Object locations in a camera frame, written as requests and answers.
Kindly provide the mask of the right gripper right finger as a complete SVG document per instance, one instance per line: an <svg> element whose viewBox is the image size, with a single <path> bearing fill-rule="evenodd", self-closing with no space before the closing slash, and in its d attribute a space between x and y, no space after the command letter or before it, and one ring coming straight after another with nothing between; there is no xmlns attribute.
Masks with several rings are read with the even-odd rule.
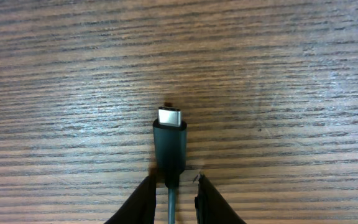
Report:
<svg viewBox="0 0 358 224"><path fill-rule="evenodd" d="M204 174L198 175L195 208L198 224L246 224Z"/></svg>

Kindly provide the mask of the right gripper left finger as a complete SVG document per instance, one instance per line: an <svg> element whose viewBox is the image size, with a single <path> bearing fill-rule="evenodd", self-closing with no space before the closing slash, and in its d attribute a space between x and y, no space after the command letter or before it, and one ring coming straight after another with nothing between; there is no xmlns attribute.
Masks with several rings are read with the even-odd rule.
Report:
<svg viewBox="0 0 358 224"><path fill-rule="evenodd" d="M156 187L156 176L147 176L104 224L154 224Z"/></svg>

